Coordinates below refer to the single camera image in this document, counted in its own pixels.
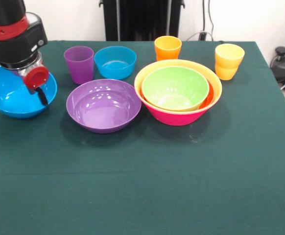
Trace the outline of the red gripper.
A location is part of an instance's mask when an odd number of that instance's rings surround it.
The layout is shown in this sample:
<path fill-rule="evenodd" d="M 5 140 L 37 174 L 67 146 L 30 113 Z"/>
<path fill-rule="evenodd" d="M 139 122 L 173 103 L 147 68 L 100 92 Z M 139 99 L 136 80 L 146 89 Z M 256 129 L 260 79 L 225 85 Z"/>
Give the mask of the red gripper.
<path fill-rule="evenodd" d="M 45 66 L 37 66 L 32 68 L 26 75 L 23 76 L 23 82 L 27 88 L 35 90 L 38 93 L 38 98 L 42 105 L 47 106 L 48 100 L 45 93 L 40 88 L 49 78 L 49 71 Z"/>

